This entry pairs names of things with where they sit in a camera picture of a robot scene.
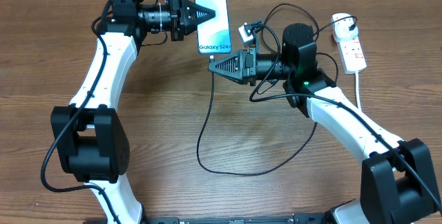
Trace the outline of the dark blue smartphone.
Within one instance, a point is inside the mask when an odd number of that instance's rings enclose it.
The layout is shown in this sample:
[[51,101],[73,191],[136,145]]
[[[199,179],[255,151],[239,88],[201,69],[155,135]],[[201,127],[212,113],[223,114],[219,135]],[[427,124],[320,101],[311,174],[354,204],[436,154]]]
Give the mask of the dark blue smartphone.
[[227,54],[232,50],[227,0],[195,0],[195,3],[215,11],[215,17],[198,25],[200,54]]

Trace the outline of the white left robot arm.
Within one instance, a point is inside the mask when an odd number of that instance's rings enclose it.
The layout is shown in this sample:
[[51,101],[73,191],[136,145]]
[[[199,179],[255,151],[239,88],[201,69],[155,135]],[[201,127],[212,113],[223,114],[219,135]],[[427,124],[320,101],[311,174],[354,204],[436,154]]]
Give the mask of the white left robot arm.
[[91,24],[95,56],[68,106],[56,106],[54,135],[41,165],[42,185],[57,193],[89,189],[105,212],[105,223],[147,223],[126,171],[130,145],[117,114],[126,76],[147,34],[170,33],[174,41],[217,16],[189,0],[108,0]]

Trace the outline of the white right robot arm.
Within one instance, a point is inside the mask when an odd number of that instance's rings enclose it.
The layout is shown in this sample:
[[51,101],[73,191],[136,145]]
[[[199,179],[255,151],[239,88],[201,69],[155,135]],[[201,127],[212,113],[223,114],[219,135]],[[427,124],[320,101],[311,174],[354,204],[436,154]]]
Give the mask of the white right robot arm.
[[209,60],[209,71],[238,84],[284,82],[291,107],[326,128],[361,165],[359,198],[327,211],[323,223],[413,223],[441,211],[428,147],[404,141],[354,106],[318,67],[315,52],[261,55],[239,50]]

